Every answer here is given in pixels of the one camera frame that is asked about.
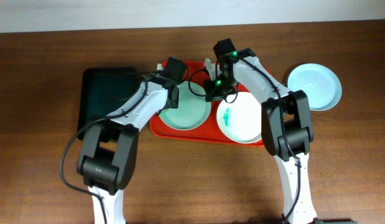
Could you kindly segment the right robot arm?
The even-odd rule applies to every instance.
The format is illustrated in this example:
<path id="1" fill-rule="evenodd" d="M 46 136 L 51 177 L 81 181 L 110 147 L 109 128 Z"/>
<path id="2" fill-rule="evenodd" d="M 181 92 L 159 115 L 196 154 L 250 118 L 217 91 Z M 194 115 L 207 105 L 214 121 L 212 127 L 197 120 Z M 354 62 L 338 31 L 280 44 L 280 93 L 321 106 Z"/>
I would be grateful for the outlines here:
<path id="1" fill-rule="evenodd" d="M 238 94 L 244 86 L 261 105 L 261 138 L 276 160 L 284 195 L 283 223 L 315 223 L 308 180 L 308 159 L 313 125 L 308 97 L 279 83 L 250 49 L 236 49 L 231 39 L 218 41 L 216 62 L 206 66 L 206 101 Z"/>

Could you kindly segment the light blue plate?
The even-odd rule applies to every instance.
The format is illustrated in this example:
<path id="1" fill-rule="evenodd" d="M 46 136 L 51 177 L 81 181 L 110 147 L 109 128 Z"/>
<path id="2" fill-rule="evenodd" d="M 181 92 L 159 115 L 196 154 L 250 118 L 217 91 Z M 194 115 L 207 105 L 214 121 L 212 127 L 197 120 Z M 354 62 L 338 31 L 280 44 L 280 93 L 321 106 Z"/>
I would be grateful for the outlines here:
<path id="1" fill-rule="evenodd" d="M 302 90 L 312 111 L 326 111 L 335 107 L 342 96 L 338 77 L 329 68 L 317 63 L 305 63 L 295 67 L 287 78 L 292 91 Z"/>

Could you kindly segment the mint green plate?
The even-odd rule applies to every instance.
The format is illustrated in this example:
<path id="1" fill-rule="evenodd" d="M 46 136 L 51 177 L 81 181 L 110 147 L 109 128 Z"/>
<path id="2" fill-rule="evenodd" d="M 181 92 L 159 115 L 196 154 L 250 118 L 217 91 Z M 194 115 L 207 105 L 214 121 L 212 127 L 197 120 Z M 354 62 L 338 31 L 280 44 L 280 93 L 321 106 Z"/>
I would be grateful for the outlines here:
<path id="1" fill-rule="evenodd" d="M 209 117 L 211 103 L 206 102 L 202 96 L 194 95 L 189 87 L 199 95 L 206 93 L 200 85 L 194 82 L 185 81 L 178 85 L 178 108 L 169 108 L 159 114 L 159 118 L 172 129 L 181 131 L 195 129 Z"/>

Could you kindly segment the white plate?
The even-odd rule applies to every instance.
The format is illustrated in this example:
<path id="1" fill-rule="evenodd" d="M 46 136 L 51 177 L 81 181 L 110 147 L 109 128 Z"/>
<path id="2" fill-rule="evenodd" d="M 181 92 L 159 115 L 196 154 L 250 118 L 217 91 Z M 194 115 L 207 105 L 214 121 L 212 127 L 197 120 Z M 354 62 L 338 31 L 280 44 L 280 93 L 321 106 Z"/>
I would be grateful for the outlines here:
<path id="1" fill-rule="evenodd" d="M 253 144 L 262 140 L 261 105 L 249 92 L 239 92 L 236 100 L 223 100 L 216 111 L 220 131 L 233 142 Z"/>

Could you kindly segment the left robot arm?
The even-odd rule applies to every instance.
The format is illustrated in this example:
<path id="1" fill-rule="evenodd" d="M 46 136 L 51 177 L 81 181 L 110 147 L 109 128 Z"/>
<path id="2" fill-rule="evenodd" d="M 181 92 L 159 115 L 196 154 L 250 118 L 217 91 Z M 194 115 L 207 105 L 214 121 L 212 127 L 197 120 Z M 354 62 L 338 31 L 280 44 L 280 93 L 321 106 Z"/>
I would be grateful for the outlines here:
<path id="1" fill-rule="evenodd" d="M 84 128 L 77 172 L 93 198 L 95 223 L 125 223 L 123 193 L 136 166 L 139 132 L 159 111 L 177 108 L 187 65 L 170 57 L 135 94 Z"/>

